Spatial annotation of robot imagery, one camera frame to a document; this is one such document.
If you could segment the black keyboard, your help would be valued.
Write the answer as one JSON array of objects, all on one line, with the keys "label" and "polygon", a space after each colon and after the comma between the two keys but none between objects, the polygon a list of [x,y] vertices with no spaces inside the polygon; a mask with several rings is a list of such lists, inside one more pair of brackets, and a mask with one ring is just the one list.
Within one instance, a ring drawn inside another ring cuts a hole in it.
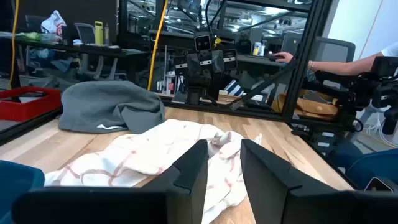
[{"label": "black keyboard", "polygon": [[96,50],[96,51],[103,51],[103,52],[121,52],[122,49],[117,46],[108,46],[108,45],[97,45],[97,44],[81,44],[80,48],[88,49],[88,50]]}]

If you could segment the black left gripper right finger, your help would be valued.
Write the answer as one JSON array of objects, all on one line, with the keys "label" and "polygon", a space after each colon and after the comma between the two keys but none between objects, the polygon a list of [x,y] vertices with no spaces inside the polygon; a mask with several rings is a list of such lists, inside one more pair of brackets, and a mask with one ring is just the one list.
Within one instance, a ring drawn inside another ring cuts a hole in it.
[{"label": "black left gripper right finger", "polygon": [[241,167],[257,224],[398,224],[398,194],[336,190],[250,139]]}]

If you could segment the red plastic crate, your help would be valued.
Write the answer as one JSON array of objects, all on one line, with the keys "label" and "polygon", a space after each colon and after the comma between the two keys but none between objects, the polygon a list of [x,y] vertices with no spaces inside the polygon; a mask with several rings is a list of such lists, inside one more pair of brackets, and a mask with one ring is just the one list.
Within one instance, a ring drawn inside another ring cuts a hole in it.
[{"label": "red plastic crate", "polygon": [[0,91],[0,120],[27,121],[61,107],[61,91],[23,86]]}]

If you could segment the plain grey towel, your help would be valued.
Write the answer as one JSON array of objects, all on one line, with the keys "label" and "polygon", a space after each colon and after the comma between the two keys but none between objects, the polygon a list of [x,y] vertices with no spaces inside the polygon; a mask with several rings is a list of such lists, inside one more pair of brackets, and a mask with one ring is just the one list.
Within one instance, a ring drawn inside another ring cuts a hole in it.
[{"label": "plain grey towel", "polygon": [[142,134],[165,121],[160,97],[130,81],[77,83],[62,93],[61,102],[58,128],[66,131]]}]

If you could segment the navy blue fabric bin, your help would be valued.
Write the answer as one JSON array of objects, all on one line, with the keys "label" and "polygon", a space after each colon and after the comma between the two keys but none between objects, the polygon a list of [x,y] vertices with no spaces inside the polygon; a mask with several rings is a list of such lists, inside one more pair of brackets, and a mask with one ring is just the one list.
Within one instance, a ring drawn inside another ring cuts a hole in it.
[{"label": "navy blue fabric bin", "polygon": [[12,224],[13,202],[30,189],[43,187],[44,181],[38,168],[0,160],[0,224]]}]

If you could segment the person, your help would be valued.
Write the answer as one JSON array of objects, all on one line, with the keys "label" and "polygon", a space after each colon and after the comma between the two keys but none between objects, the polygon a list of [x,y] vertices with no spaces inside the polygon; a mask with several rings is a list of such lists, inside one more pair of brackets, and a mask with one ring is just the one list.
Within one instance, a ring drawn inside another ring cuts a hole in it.
[{"label": "person", "polygon": [[370,72],[376,57],[398,57],[398,41],[389,45],[379,53],[353,62],[316,62],[308,61],[308,70],[312,72],[324,71],[337,75],[353,76],[363,72]]}]

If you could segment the black desk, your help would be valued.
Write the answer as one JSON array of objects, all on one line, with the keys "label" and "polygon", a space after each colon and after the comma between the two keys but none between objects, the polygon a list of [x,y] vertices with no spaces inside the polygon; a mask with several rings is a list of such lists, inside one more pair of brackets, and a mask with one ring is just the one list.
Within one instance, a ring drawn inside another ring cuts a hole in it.
[{"label": "black desk", "polygon": [[22,38],[16,39],[17,44],[26,45],[29,47],[38,47],[44,49],[54,49],[64,52],[77,52],[81,54],[88,54],[88,55],[103,55],[104,57],[109,58],[125,58],[128,61],[128,65],[126,68],[126,73],[116,73],[117,80],[120,76],[124,76],[126,80],[130,80],[134,83],[139,81],[138,78],[135,77],[136,74],[136,63],[137,60],[140,58],[146,58],[149,55],[149,52],[141,51],[137,49],[122,49],[121,52],[103,52],[103,51],[96,51],[96,50],[88,50],[80,48],[80,45],[63,45],[63,44],[52,44],[49,42],[41,42],[35,40],[27,40]]}]

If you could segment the white plastic bag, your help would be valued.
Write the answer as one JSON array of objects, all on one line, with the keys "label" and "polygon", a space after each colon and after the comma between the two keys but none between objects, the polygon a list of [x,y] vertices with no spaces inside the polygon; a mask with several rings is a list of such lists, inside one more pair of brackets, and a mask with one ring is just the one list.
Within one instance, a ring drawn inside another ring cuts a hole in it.
[{"label": "white plastic bag", "polygon": [[42,33],[61,36],[63,26],[67,26],[65,20],[57,10],[54,10],[51,16],[41,23],[40,29]]}]

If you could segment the brown paper bag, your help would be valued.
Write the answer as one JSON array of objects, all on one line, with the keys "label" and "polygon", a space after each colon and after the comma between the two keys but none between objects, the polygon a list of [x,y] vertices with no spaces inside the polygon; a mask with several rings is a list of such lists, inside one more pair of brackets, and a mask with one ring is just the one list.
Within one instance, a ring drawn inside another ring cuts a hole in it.
[{"label": "brown paper bag", "polygon": [[[308,96],[320,97],[321,102],[309,100]],[[301,90],[294,108],[294,114],[332,120],[338,113],[338,108],[333,104],[334,98],[312,90]]]}]

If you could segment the white red-checked towel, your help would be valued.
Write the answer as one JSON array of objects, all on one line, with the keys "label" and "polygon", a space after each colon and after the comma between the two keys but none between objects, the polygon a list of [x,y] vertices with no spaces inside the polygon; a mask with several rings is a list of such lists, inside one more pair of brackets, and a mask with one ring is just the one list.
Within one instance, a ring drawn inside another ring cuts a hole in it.
[{"label": "white red-checked towel", "polygon": [[46,186],[133,187],[169,168],[197,141],[207,142],[208,177],[201,224],[247,195],[241,169],[242,135],[210,124],[168,119],[138,135],[116,138],[103,151],[80,156],[45,175]]}]

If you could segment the smartphone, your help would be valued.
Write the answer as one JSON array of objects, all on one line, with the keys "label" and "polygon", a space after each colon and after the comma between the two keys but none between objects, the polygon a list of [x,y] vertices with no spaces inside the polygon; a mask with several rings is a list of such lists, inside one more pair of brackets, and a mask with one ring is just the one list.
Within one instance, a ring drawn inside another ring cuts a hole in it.
[{"label": "smartphone", "polygon": [[373,177],[364,188],[364,191],[383,191],[393,192],[394,188],[388,184],[389,180],[382,180],[378,177]]}]

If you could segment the person's leg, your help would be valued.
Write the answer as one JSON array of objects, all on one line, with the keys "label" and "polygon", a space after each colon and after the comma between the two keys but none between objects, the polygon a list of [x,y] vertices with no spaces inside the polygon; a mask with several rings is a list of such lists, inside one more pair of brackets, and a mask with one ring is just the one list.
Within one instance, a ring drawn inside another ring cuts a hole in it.
[{"label": "person's leg", "polygon": [[362,153],[350,141],[341,143],[327,154],[328,160],[345,170],[345,176],[358,189],[364,190],[377,177],[388,180],[398,188],[398,149]]}]

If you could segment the blue white striped cloth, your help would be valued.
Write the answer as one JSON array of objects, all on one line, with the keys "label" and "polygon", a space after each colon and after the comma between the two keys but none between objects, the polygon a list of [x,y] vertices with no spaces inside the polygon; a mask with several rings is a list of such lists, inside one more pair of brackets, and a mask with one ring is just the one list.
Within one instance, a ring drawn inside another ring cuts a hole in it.
[{"label": "blue white striped cloth", "polygon": [[244,90],[236,80],[232,80],[225,88],[224,91],[230,96],[243,96]]}]

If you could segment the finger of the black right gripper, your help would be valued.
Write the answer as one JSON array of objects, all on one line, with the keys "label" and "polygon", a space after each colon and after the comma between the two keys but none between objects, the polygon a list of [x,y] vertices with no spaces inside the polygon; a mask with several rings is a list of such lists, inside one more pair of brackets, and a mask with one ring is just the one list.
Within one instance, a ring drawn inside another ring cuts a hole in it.
[{"label": "finger of the black right gripper", "polygon": [[224,71],[224,57],[222,50],[214,50],[211,52],[211,64],[214,73]]},{"label": "finger of the black right gripper", "polygon": [[197,54],[187,55],[187,67],[188,67],[188,85],[199,87],[202,86],[201,80],[201,65]]}]

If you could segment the yellow-green bottle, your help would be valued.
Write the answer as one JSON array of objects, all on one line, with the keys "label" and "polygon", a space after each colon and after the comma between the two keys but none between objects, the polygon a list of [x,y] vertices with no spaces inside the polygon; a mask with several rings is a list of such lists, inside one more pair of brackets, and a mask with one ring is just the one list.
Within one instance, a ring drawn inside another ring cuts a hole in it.
[{"label": "yellow-green bottle", "polygon": [[103,37],[103,23],[101,21],[95,21],[95,44],[103,45],[104,37]]}]

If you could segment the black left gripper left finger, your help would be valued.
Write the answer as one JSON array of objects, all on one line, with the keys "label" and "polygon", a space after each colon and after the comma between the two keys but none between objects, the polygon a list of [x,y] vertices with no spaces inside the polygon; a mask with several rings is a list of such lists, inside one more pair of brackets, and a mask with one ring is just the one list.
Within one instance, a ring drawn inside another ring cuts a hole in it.
[{"label": "black left gripper left finger", "polygon": [[167,170],[135,187],[44,187],[12,205],[14,224],[201,224],[208,144],[199,140]]}]

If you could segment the white blue canister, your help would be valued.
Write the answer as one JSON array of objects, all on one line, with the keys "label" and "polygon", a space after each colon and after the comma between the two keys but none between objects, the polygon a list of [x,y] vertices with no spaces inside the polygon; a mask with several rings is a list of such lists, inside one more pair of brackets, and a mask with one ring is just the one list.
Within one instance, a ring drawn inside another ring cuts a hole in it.
[{"label": "white blue canister", "polygon": [[263,57],[266,48],[265,42],[255,42],[253,45],[252,54],[253,56]]}]

